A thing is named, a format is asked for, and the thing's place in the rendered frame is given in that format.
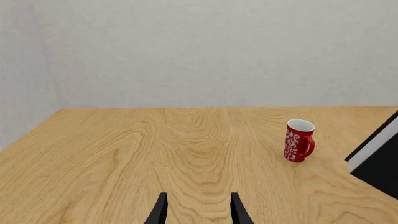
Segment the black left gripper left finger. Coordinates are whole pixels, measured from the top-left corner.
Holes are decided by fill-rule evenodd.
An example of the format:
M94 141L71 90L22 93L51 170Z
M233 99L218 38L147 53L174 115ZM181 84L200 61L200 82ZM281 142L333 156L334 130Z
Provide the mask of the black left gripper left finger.
M167 218L167 193L162 192L144 224L165 224Z

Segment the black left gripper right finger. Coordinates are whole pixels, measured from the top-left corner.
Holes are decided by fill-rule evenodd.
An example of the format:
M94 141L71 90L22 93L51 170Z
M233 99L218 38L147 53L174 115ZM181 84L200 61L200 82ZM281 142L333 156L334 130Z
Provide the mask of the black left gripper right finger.
M237 192L231 193L230 209L233 224L254 224Z

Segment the red mug with white pattern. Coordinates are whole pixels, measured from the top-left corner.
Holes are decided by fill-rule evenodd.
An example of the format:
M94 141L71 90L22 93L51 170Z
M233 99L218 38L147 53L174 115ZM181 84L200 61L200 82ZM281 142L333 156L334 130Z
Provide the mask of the red mug with white pattern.
M312 136L314 124L302 120L291 119L287 122L284 156L291 162L303 162L315 149Z

